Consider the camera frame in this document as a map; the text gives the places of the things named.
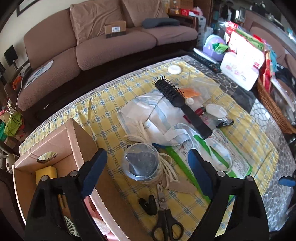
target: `yellow sponge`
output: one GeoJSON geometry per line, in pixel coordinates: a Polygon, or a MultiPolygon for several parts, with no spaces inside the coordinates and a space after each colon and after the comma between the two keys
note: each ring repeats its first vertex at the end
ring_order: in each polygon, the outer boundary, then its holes
{"type": "Polygon", "coordinates": [[[45,167],[35,172],[36,185],[38,185],[40,179],[44,175],[48,175],[50,178],[57,178],[57,169],[55,167],[45,167]]]}

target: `hairbrush handle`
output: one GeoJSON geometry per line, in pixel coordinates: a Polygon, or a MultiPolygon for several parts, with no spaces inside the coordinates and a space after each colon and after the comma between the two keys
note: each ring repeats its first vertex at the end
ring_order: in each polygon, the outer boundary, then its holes
{"type": "Polygon", "coordinates": [[[200,134],[203,140],[207,139],[213,134],[210,127],[208,127],[202,119],[186,104],[181,106],[181,110],[184,112],[186,117],[190,120],[191,124],[200,134]]]}

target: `hairbrush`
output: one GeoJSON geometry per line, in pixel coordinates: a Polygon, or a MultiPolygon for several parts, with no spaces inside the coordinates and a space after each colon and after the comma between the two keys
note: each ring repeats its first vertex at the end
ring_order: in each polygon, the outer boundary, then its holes
{"type": "Polygon", "coordinates": [[[183,92],[175,84],[169,81],[165,76],[159,76],[155,79],[154,85],[174,107],[178,107],[183,111],[203,140],[213,134],[212,130],[202,119],[185,104],[183,92]]]}

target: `black speaker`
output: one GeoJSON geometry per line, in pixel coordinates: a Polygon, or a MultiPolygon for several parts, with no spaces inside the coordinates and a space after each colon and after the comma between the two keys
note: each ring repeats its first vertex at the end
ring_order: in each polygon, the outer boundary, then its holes
{"type": "Polygon", "coordinates": [[[5,68],[0,62],[0,76],[2,76],[4,74],[4,72],[5,72],[5,68]]]}
{"type": "Polygon", "coordinates": [[[6,52],[4,53],[4,57],[9,66],[11,66],[14,63],[14,61],[17,60],[18,56],[15,52],[13,45],[11,45],[8,50],[6,50],[6,52]]]}

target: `purple container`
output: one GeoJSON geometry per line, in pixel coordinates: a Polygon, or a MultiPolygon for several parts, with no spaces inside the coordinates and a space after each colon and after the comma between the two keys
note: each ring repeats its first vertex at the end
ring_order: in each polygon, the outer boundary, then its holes
{"type": "Polygon", "coordinates": [[[207,40],[206,40],[206,44],[203,47],[202,51],[209,55],[211,58],[213,58],[216,61],[222,61],[222,59],[224,58],[224,54],[217,54],[214,50],[213,50],[213,46],[212,44],[216,44],[216,43],[221,43],[221,44],[225,44],[225,41],[220,38],[217,35],[210,35],[207,40]]]}

